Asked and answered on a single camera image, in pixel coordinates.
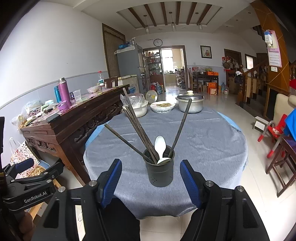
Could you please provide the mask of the person's left hand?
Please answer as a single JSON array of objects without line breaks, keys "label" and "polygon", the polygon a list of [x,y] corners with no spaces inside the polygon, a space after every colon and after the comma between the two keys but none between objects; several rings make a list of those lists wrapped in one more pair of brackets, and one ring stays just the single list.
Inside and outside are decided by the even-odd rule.
[{"label": "person's left hand", "polygon": [[22,211],[16,214],[18,229],[20,231],[20,237],[23,240],[30,241],[36,229],[33,222],[33,218],[30,213]]}]

